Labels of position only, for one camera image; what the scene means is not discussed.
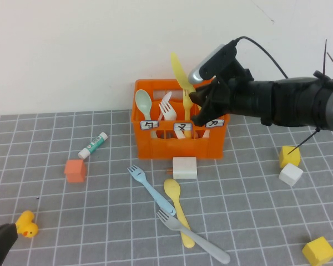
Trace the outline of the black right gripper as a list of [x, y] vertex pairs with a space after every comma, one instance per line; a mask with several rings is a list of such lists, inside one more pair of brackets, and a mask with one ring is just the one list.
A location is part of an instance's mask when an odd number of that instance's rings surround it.
[[227, 82], [214, 78], [189, 93], [194, 104], [203, 105], [209, 96], [209, 105], [201, 107], [190, 119], [194, 125], [205, 125], [225, 114], [257, 116], [257, 82], [233, 78]]

